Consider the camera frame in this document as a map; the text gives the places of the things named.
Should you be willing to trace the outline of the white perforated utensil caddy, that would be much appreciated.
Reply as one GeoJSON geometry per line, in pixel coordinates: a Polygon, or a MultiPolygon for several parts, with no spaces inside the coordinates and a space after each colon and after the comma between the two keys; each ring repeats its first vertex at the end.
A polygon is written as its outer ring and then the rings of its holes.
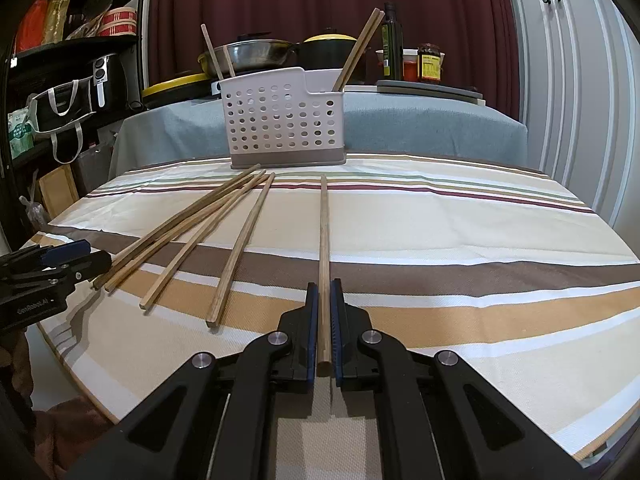
{"type": "Polygon", "coordinates": [[[218,84],[236,169],[339,165],[345,159],[341,71],[279,68],[218,84]]]}

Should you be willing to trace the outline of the green white packet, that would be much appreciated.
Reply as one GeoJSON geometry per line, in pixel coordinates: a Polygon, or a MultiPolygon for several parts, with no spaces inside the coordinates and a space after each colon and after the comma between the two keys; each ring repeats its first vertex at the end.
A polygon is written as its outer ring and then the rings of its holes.
{"type": "Polygon", "coordinates": [[[32,124],[27,108],[14,110],[8,115],[9,144],[11,157],[16,159],[34,147],[32,124]]]}

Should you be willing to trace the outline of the black white tote bag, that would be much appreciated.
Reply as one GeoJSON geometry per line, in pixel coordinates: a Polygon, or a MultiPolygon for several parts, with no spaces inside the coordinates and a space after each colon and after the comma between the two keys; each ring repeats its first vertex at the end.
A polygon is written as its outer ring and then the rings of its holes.
{"type": "Polygon", "coordinates": [[[51,140],[52,155],[59,164],[70,165],[82,151],[82,124],[98,111],[92,87],[91,77],[73,79],[35,94],[27,105],[28,120],[34,129],[34,137],[38,140],[51,140]],[[58,156],[58,148],[62,134],[66,131],[76,134],[77,150],[70,160],[64,162],[58,156]]]}

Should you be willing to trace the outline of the light blue tablecloth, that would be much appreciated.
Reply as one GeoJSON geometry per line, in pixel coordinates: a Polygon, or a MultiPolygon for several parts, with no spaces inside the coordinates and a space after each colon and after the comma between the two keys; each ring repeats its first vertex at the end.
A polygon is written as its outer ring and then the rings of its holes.
{"type": "MultiPolygon", "coordinates": [[[[429,96],[348,92],[344,128],[349,152],[527,166],[527,128],[488,106],[429,96]]],[[[180,102],[124,120],[108,176],[113,179],[128,170],[228,154],[221,102],[180,102]]]]}

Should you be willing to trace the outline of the striped tablecloth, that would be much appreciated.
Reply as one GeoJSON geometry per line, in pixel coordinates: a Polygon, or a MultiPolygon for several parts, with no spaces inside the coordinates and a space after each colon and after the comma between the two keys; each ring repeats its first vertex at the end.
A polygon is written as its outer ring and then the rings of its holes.
{"type": "Polygon", "coordinates": [[[217,327],[206,315],[257,188],[148,310],[185,235],[112,292],[79,285],[40,323],[104,415],[123,418],[192,354],[239,352],[304,302],[326,176],[331,274],[349,304],[412,351],[457,352],[590,477],[638,477],[622,455],[639,449],[639,259],[589,206],[539,172],[452,159],[356,154],[274,174],[217,327]]]}

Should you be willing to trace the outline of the yellow black flat pan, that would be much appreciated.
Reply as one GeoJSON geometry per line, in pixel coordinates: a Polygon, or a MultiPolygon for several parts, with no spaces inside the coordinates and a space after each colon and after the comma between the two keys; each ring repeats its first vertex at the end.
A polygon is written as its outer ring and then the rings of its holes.
{"type": "Polygon", "coordinates": [[[153,84],[142,91],[142,104],[147,110],[184,101],[209,98],[216,79],[206,73],[183,75],[153,84]]]}

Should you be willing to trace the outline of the orange package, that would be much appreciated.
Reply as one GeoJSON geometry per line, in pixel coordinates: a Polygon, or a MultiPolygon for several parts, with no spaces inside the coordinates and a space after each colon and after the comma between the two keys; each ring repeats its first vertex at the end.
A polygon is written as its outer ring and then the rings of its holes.
{"type": "Polygon", "coordinates": [[[36,0],[25,14],[16,34],[16,53],[39,47],[42,43],[48,4],[48,0],[36,0]]]}

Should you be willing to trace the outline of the red white round tin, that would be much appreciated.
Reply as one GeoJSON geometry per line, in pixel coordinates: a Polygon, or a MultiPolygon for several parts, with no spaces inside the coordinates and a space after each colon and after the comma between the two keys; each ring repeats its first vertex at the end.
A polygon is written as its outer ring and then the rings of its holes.
{"type": "Polygon", "coordinates": [[[96,36],[134,36],[138,29],[138,14],[130,6],[122,6],[108,11],[100,21],[96,36]]]}

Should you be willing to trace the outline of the gold package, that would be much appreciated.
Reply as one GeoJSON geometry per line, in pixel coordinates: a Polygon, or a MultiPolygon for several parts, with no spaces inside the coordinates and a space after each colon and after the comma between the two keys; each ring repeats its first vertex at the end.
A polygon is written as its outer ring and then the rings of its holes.
{"type": "Polygon", "coordinates": [[[41,44],[57,44],[63,40],[70,0],[49,0],[44,19],[41,44]]]}

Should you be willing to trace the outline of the chopstick in caddy left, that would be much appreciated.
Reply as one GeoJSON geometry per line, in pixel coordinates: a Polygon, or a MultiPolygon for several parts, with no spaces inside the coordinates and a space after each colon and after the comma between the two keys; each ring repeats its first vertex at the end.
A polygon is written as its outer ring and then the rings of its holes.
{"type": "Polygon", "coordinates": [[[208,33],[208,29],[205,23],[201,24],[201,32],[203,35],[203,38],[205,40],[206,43],[206,47],[207,47],[207,51],[209,53],[210,59],[212,60],[212,64],[214,66],[216,75],[217,75],[217,79],[219,81],[224,80],[224,75],[222,74],[222,71],[220,69],[218,60],[217,60],[217,55],[215,53],[215,48],[213,46],[212,40],[210,40],[209,37],[209,33],[208,33]]]}

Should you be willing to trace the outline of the grey tray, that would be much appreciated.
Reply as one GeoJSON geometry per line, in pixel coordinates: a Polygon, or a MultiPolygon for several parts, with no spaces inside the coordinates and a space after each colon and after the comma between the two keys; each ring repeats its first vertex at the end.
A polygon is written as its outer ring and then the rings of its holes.
{"type": "Polygon", "coordinates": [[[443,86],[442,84],[424,84],[423,82],[401,80],[379,80],[376,83],[378,93],[406,94],[407,96],[429,96],[436,99],[448,99],[484,106],[486,101],[480,92],[443,86]]]}

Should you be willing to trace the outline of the black pot yellow lid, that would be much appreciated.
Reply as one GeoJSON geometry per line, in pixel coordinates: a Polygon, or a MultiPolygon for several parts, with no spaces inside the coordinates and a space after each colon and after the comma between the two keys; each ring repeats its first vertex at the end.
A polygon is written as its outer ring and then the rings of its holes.
{"type": "Polygon", "coordinates": [[[328,27],[295,47],[296,60],[304,70],[341,70],[357,39],[328,27]]]}

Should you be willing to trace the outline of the red container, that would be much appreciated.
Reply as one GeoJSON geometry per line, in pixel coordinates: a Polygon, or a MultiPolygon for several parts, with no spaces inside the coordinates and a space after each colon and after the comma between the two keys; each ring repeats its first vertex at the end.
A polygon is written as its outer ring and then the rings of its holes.
{"type": "MultiPolygon", "coordinates": [[[[382,68],[382,78],[390,79],[396,73],[396,61],[393,55],[386,56],[382,49],[375,51],[378,57],[378,66],[382,68]]],[[[417,82],[418,76],[418,50],[405,48],[402,50],[402,79],[404,81],[417,82]]]]}

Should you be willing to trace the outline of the maroon curtain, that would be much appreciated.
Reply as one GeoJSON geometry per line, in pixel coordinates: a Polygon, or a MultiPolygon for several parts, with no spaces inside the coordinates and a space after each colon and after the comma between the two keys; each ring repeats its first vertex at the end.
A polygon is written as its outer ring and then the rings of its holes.
{"type": "Polygon", "coordinates": [[[357,36],[373,8],[396,6],[404,45],[434,44],[445,53],[442,81],[475,88],[486,103],[520,114],[518,35],[511,0],[151,0],[149,82],[197,70],[206,27],[216,46],[266,32],[299,42],[334,28],[357,36]]]}

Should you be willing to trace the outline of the white cabinet doors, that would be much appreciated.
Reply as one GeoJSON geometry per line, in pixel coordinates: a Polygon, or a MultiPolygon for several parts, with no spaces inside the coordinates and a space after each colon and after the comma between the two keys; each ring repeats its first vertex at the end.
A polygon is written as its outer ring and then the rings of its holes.
{"type": "Polygon", "coordinates": [[[639,248],[639,41],[613,0],[511,0],[527,163],[639,248]]]}

